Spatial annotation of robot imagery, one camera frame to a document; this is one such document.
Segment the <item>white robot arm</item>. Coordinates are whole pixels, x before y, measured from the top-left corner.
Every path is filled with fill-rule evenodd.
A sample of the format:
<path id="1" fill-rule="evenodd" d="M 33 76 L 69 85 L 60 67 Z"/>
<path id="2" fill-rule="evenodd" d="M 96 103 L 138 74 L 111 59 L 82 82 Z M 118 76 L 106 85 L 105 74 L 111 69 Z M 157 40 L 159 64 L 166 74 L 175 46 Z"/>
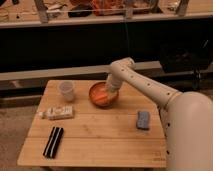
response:
<path id="1" fill-rule="evenodd" d="M 166 112 L 161 115 L 166 126 L 166 171 L 213 171 L 213 101 L 138 74 L 131 58 L 110 64 L 107 90 L 118 91 L 123 81 Z"/>

